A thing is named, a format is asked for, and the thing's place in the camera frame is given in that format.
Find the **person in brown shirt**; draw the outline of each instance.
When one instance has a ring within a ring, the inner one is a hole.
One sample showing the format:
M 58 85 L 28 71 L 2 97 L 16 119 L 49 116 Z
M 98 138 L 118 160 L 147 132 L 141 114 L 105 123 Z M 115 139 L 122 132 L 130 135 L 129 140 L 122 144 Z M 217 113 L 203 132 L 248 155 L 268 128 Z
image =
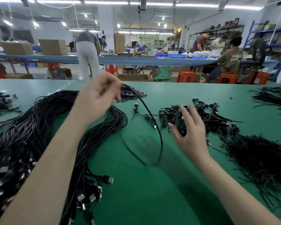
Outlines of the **person in brown shirt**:
M 242 43 L 242 37 L 236 36 L 231 39 L 231 49 L 227 50 L 221 57 L 217 59 L 222 66 L 212 70 L 208 76 L 209 83 L 217 83 L 218 78 L 222 73 L 237 74 L 240 60 L 242 58 L 242 49 L 239 48 Z
M 195 52 L 195 51 L 203 51 L 203 50 L 205 50 L 206 42 L 207 42 L 207 40 L 208 40 L 211 36 L 213 36 L 212 31 L 208 31 L 208 32 L 206 32 L 206 33 L 200 35 L 200 36 L 196 39 L 196 41 L 195 41 L 195 43 L 194 43 L 194 45 L 193 45 L 193 48 L 191 49 L 191 53 L 193 53 L 193 52 Z

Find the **white pants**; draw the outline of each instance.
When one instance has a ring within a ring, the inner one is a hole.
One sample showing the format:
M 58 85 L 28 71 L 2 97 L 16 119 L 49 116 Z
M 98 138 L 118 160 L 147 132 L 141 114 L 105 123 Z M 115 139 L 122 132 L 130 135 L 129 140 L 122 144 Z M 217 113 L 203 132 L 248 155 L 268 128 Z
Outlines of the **white pants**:
M 81 41 L 76 43 L 76 50 L 82 79 L 90 79 L 90 68 L 93 77 L 99 75 L 99 60 L 95 45 L 92 42 Z

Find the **person in white pants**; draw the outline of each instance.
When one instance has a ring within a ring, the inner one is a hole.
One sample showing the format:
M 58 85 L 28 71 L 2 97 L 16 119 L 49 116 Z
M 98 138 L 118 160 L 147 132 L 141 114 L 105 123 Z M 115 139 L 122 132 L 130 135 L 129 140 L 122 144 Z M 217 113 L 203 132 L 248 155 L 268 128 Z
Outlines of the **person in white pants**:
M 90 79 L 90 68 L 92 77 L 99 75 L 98 55 L 101 47 L 97 36 L 89 31 L 80 32 L 76 37 L 74 50 L 77 52 L 82 79 Z

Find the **green bag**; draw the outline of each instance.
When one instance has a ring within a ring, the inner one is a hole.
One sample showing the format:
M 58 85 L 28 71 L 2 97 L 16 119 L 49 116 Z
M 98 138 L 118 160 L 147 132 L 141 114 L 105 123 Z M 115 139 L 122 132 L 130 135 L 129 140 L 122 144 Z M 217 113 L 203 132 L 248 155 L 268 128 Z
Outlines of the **green bag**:
M 155 82 L 164 81 L 171 79 L 171 67 L 161 66 L 159 70 L 154 73 L 151 77 Z

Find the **hand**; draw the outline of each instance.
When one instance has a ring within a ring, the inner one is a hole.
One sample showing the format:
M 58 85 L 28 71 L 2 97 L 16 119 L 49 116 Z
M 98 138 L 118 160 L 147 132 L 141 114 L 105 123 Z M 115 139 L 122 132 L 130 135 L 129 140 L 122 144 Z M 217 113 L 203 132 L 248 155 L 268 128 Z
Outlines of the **hand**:
M 198 166 L 202 161 L 209 159 L 205 138 L 205 126 L 192 103 L 188 103 L 190 113 L 180 104 L 180 110 L 186 125 L 186 136 L 182 137 L 176 126 L 169 124 L 174 140 L 184 155 L 195 165 Z
M 80 90 L 69 116 L 88 127 L 106 113 L 114 99 L 121 100 L 121 87 L 121 80 L 108 72 L 90 79 Z

